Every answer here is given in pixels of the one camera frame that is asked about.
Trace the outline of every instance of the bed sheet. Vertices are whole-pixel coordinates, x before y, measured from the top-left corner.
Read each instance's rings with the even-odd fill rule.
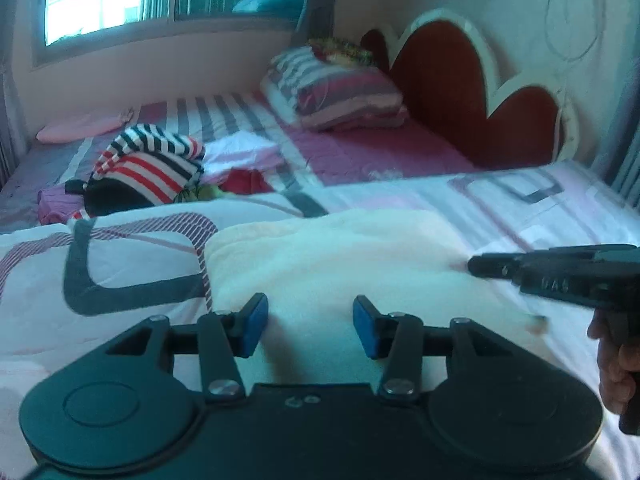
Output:
[[[282,123],[260,92],[159,102],[136,111],[135,123],[152,123],[211,142],[240,130],[279,145],[286,162],[265,178],[274,190],[394,180],[473,171],[448,142],[415,121],[398,129],[314,133]],[[87,178],[114,133],[68,144],[34,142],[0,191],[0,233],[37,225],[37,193],[70,178]]]
[[[0,470],[19,478],[33,465],[19,433],[17,409],[34,384],[152,314],[167,314],[174,323],[185,323],[213,308],[202,247],[217,229],[302,216],[319,208],[328,212],[395,208],[438,213],[465,241],[468,256],[572,244],[640,245],[636,212],[572,162],[530,170],[315,187],[306,189],[305,195],[315,205],[309,211],[290,197],[265,194],[98,219],[91,231],[95,245],[90,275],[100,285],[202,276],[203,298],[152,308],[133,304],[113,312],[103,302],[97,311],[76,312],[69,306],[62,283],[78,224],[0,237]],[[492,286],[516,308],[548,317],[548,348],[563,367],[597,392],[597,344],[586,337],[591,312],[522,296],[509,283],[492,282]],[[622,435],[617,417],[607,413],[590,463],[606,480],[636,480],[640,440]]]

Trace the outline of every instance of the colorful cloth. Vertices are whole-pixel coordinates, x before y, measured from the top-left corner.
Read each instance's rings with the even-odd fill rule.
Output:
[[[84,192],[90,216],[169,204],[203,173],[205,149],[193,137],[152,124],[125,130],[95,163]]]
[[[217,198],[233,195],[222,191],[218,186],[213,184],[196,184],[195,186],[183,189],[178,196],[175,197],[174,203],[181,204],[185,202],[210,202]]]
[[[375,66],[373,53],[351,41],[339,38],[309,40],[308,44],[321,61],[343,66]]]

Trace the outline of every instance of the black tool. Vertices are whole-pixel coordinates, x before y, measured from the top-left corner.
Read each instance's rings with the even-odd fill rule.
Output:
[[[375,392],[247,394],[234,357],[252,354],[267,311],[258,294],[194,326],[151,317],[36,386],[20,408],[40,463],[28,480],[597,480],[584,464],[602,426],[597,397],[473,321],[425,327],[360,296],[366,355],[388,358]],[[175,354],[199,355],[202,392],[172,376]],[[447,358],[432,392],[420,387],[423,356]]]
[[[525,294],[601,310],[617,345],[640,337],[640,249],[636,246],[482,254],[471,258],[468,269],[480,278],[511,280]],[[640,435],[640,374],[634,378],[637,393],[620,417],[620,430]]]

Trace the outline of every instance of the striped cloth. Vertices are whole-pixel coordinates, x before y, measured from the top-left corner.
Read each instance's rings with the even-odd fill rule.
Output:
[[[320,61],[310,46],[271,61],[267,76],[312,130],[326,130],[362,117],[398,113],[402,94],[375,67],[345,68]]]
[[[169,204],[203,173],[202,143],[153,124],[127,128],[95,163],[85,208],[101,216],[119,210]]]

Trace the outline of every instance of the pillow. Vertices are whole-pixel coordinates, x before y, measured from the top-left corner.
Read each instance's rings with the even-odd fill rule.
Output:
[[[311,46],[275,57],[267,78],[284,96],[302,126],[311,130],[397,113],[402,107],[402,94],[379,69],[345,68],[322,62]]]
[[[284,97],[280,89],[271,82],[269,75],[265,76],[260,83],[260,89],[264,94],[271,109],[276,113],[278,118],[289,126],[303,127],[300,117]],[[346,132],[348,130],[367,130],[367,129],[392,129],[400,128],[409,119],[409,110],[402,105],[399,110],[382,113],[382,114],[364,114],[354,120],[341,122],[327,128],[331,132]]]
[[[53,121],[36,135],[43,144],[64,144],[73,140],[97,137],[120,129],[133,117],[133,108],[122,113],[92,112],[89,114]]]

